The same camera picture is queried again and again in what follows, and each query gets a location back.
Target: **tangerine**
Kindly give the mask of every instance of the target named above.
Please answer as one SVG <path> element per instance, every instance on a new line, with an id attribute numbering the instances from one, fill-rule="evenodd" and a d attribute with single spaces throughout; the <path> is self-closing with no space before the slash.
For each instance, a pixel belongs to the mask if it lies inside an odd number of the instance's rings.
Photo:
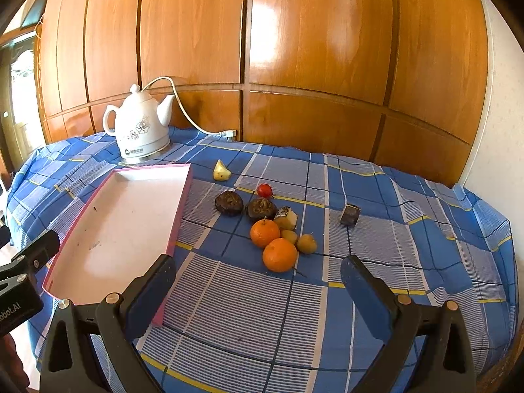
<path id="1" fill-rule="evenodd" d="M 256 246 L 265 248 L 272 240 L 280 238 L 280 228 L 273 220 L 259 220 L 251 226 L 250 238 Z"/>
<path id="2" fill-rule="evenodd" d="M 287 272 L 294 267 L 297 256 L 298 251 L 295 245 L 284 238 L 278 238 L 271 241 L 271 243 L 264 248 L 262 261 L 272 272 L 281 273 Z"/>

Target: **stain in tray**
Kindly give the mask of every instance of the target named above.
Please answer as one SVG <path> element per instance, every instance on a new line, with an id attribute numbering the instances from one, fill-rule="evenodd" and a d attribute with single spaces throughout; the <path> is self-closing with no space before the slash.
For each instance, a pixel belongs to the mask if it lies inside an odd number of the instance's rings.
<path id="1" fill-rule="evenodd" d="M 91 247 L 89 247 L 89 251 L 91 251 L 93 248 L 95 248 L 99 244 L 100 244 L 100 241 L 96 241 Z"/>

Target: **human hand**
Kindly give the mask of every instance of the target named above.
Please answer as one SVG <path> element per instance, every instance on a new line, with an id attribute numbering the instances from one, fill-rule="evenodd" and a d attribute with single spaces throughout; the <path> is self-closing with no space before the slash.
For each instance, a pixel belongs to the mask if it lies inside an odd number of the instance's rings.
<path id="1" fill-rule="evenodd" d="M 29 386 L 29 377 L 24 372 L 22 361 L 16 353 L 16 344 L 11 334 L 0 338 L 0 365 L 7 371 L 16 386 L 25 390 Z"/>

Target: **power cord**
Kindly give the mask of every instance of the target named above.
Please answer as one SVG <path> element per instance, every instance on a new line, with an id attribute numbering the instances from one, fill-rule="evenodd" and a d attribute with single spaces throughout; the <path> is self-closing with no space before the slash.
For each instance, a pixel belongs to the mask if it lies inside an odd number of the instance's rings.
<path id="1" fill-rule="evenodd" d="M 142 90 L 145 90 L 146 88 L 148 88 L 151 84 L 153 84 L 154 82 L 158 81 L 158 80 L 168 80 L 170 83 L 171 83 L 171 87 L 173 88 L 173 93 L 175 94 L 175 98 L 177 99 L 177 102 L 178 102 L 178 106 L 180 107 L 180 110 L 182 111 L 182 113 L 184 114 L 184 116 L 188 119 L 188 121 L 193 125 L 193 127 L 195 127 L 198 131 L 201 131 L 202 133 L 204 133 L 205 135 L 209 135 L 209 136 L 220 136 L 220 137 L 226 137 L 227 140 L 229 141 L 230 138 L 231 140 L 233 139 L 233 137 L 236 136 L 236 130 L 224 130 L 224 131 L 220 131 L 218 133 L 211 133 L 209 131 L 205 131 L 204 129 L 200 128 L 192 119 L 191 117 L 189 116 L 189 114 L 185 111 L 184 109 L 184 106 L 182 104 L 182 102 L 180 102 L 180 97 L 178 97 L 178 93 L 177 93 L 177 89 L 175 88 L 175 83 L 173 82 L 173 80 L 170 78 L 170 77 L 158 77 L 158 78 L 155 78 L 153 81 L 150 81 L 148 82 L 148 84 L 142 89 Z"/>

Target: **tablecloth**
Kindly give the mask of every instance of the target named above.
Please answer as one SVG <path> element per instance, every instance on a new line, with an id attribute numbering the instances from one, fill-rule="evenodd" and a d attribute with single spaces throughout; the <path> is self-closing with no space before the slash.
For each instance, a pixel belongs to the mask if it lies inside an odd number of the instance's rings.
<path id="1" fill-rule="evenodd" d="M 510 224 L 475 194 L 351 157 L 227 142 L 191 129 L 171 128 L 170 136 L 172 147 L 145 164 L 189 162 L 193 182 L 164 324 L 137 344 L 166 392 L 351 391 L 382 346 L 341 283 L 341 259 L 352 253 L 395 293 L 436 306 L 456 301 L 476 373 L 508 350 L 518 313 Z M 233 173 L 227 182 L 213 181 L 217 159 Z M 103 133 L 35 151 L 9 191 L 15 245 L 23 248 L 45 228 L 63 239 L 96 187 L 124 165 Z M 245 216 L 214 208 L 226 190 L 249 202 L 262 182 L 278 207 L 299 215 L 297 233 L 313 233 L 318 243 L 316 253 L 299 257 L 297 271 L 268 272 Z M 355 228 L 339 224 L 347 203 L 362 208 Z M 41 296 L 45 309 L 29 324 L 37 356 L 57 305 Z M 408 382 L 422 340 L 394 391 Z M 124 391 L 101 339 L 93 341 L 113 389 Z"/>

